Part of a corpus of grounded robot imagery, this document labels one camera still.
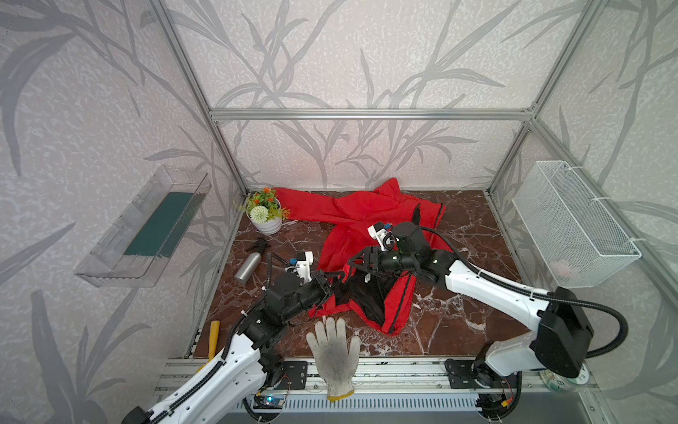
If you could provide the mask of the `red jacket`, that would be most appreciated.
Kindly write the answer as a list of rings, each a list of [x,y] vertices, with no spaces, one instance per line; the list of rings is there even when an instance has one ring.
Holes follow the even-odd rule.
[[[332,283],[332,296],[312,316],[333,316],[354,312],[369,327],[395,337],[408,322],[416,285],[411,274],[401,277],[374,277],[365,281],[365,274],[351,268],[349,259],[366,247],[377,247],[368,227],[378,222],[401,224],[420,217],[420,224],[437,228],[446,207],[441,203],[420,199],[401,192],[392,178],[372,192],[359,191],[334,198],[280,187],[276,196],[289,218],[298,221],[333,224],[326,238],[318,269],[326,273],[345,273]]]

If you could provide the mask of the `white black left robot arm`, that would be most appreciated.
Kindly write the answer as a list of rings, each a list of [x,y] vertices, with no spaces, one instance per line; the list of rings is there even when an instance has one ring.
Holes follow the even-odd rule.
[[[125,423],[217,423],[258,390],[276,385],[283,375],[275,351],[290,321],[321,306],[332,294],[331,277],[313,271],[309,278],[282,273],[231,328],[213,360],[148,410],[136,406]]]

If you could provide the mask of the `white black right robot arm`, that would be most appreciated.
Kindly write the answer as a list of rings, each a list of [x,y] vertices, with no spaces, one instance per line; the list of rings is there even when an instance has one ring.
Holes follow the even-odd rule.
[[[410,222],[394,227],[379,223],[368,232],[378,244],[354,256],[351,267],[372,277],[412,275],[478,300],[526,327],[526,334],[483,347],[467,373],[470,378],[488,386],[526,370],[579,376],[593,328],[571,291],[550,293],[482,270],[451,248],[431,247],[427,229]]]

